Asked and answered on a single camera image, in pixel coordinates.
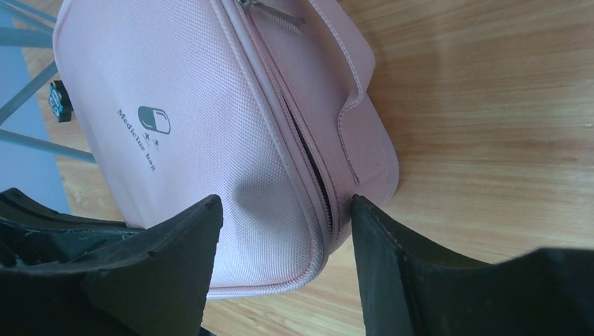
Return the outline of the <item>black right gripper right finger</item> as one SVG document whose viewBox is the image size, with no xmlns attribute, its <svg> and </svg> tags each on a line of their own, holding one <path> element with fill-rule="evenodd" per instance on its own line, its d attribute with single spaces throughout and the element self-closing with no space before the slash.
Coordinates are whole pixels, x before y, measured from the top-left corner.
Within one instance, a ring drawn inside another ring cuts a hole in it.
<svg viewBox="0 0 594 336">
<path fill-rule="evenodd" d="M 488 264 L 351 204 L 367 335 L 592 335 L 593 252 L 538 248 Z"/>
</svg>

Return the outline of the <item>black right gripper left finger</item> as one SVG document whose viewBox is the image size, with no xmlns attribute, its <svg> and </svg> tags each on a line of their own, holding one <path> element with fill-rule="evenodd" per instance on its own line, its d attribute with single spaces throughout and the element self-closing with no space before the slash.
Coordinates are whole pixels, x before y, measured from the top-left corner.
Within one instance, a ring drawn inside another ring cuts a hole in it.
<svg viewBox="0 0 594 336">
<path fill-rule="evenodd" d="M 1 266 L 1 334 L 207 335 L 222 224 L 221 200 L 210 195 L 71 262 Z"/>
</svg>

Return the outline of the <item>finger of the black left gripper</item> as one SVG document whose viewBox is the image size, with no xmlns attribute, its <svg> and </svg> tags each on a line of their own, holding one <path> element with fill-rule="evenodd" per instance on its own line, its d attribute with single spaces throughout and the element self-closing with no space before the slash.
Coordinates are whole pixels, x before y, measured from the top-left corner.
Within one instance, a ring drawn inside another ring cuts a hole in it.
<svg viewBox="0 0 594 336">
<path fill-rule="evenodd" d="M 139 229 L 52 210 L 17 188 L 1 192 L 1 266 L 68 263 Z"/>
</svg>

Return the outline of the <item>pink medicine kit case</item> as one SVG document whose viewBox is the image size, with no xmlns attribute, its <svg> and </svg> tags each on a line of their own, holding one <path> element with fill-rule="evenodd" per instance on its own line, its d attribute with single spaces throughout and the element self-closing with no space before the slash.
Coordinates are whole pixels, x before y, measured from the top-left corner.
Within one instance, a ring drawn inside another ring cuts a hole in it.
<svg viewBox="0 0 594 336">
<path fill-rule="evenodd" d="M 337 1 L 64 1 L 53 49 L 127 225 L 221 198 L 210 299 L 304 286 L 352 197 L 396 192 L 375 56 Z"/>
</svg>

